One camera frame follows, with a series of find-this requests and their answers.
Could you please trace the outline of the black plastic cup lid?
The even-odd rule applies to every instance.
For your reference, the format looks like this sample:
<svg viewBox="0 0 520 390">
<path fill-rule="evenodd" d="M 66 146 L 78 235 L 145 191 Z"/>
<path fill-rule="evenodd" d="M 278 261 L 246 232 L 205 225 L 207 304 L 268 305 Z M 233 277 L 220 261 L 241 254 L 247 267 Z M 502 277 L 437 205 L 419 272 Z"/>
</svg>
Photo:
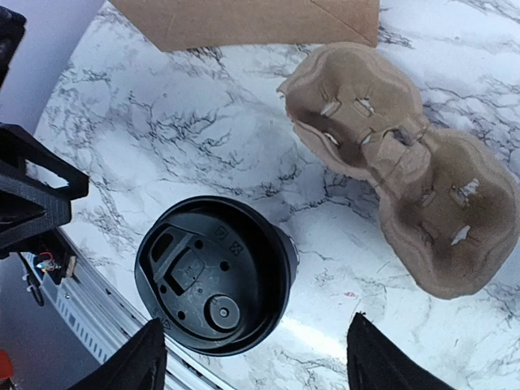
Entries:
<svg viewBox="0 0 520 390">
<path fill-rule="evenodd" d="M 228 197 L 191 197 L 170 207 L 136 253 L 136 287 L 151 317 L 174 341 L 206 356 L 262 343 L 286 310 L 288 263 L 275 227 Z"/>
</svg>

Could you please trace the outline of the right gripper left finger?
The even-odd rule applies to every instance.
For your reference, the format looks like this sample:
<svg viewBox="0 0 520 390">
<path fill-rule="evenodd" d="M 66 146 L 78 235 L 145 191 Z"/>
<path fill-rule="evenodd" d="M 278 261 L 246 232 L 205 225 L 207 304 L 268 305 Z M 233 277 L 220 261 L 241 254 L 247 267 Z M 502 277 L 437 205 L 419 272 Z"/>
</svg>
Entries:
<svg viewBox="0 0 520 390">
<path fill-rule="evenodd" d="M 163 390 L 166 364 L 163 325 L 156 318 L 70 390 Z"/>
</svg>

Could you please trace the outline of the black paper coffee cup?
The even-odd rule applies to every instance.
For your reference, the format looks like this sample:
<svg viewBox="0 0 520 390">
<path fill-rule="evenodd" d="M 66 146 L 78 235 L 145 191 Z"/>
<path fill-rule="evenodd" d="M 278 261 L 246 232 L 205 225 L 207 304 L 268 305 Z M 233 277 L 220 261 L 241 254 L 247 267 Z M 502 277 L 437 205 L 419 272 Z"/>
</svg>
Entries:
<svg viewBox="0 0 520 390">
<path fill-rule="evenodd" d="M 290 297 L 290 292 L 291 292 L 292 286 L 293 286 L 294 281 L 297 276 L 297 268 L 300 264 L 300 259 L 299 259 L 297 247 L 296 247 L 296 244 L 295 244 L 295 241 L 293 240 L 293 238 L 290 235 L 288 235 L 286 232 L 284 232 L 280 227 L 275 227 L 275 230 L 283 244 L 284 251 L 286 253 L 287 263 L 288 263 L 288 265 L 287 265 L 287 268 L 288 268 L 287 291 L 288 292 L 287 292 L 286 302 L 284 304 L 284 309 L 286 309 L 286 307 L 288 305 L 288 300 Z"/>
</svg>

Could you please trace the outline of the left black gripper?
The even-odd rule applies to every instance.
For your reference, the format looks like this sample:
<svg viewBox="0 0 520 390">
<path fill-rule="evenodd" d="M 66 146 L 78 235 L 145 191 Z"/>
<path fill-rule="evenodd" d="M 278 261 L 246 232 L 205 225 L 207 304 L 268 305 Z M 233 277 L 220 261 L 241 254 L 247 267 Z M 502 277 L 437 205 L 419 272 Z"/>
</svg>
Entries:
<svg viewBox="0 0 520 390">
<path fill-rule="evenodd" d="M 11 60 L 25 34 L 26 18 L 0 7 L 0 86 L 9 72 Z"/>
</svg>

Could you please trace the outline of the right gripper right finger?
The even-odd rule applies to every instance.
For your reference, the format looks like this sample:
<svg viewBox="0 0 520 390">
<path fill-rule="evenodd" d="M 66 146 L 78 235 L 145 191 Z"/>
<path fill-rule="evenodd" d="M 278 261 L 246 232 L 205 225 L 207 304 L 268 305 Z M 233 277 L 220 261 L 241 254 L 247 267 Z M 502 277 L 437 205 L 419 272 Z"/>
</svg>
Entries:
<svg viewBox="0 0 520 390">
<path fill-rule="evenodd" d="M 347 374 L 353 390 L 442 390 L 451 387 L 411 360 L 362 313 L 347 332 Z"/>
</svg>

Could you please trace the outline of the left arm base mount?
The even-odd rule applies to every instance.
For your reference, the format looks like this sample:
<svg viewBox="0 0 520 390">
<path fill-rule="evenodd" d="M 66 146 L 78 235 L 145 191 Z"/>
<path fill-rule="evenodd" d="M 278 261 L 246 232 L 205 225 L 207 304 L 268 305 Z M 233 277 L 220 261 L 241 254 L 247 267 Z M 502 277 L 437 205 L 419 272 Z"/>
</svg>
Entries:
<svg viewBox="0 0 520 390">
<path fill-rule="evenodd" d="M 43 282 L 47 276 L 55 285 L 71 278 L 77 263 L 77 254 L 72 247 L 60 240 L 39 240 L 32 243 L 29 251 L 16 253 L 23 264 L 23 281 L 38 306 L 45 305 Z"/>
</svg>

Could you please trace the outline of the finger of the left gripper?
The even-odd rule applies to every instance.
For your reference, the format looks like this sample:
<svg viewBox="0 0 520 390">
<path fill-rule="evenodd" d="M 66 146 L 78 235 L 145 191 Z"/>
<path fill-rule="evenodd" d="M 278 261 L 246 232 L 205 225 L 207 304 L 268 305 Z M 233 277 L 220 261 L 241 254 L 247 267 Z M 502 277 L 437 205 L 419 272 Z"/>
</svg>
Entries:
<svg viewBox="0 0 520 390">
<path fill-rule="evenodd" d="M 72 220 L 89 177 L 18 125 L 1 125 L 1 258 Z"/>
</svg>

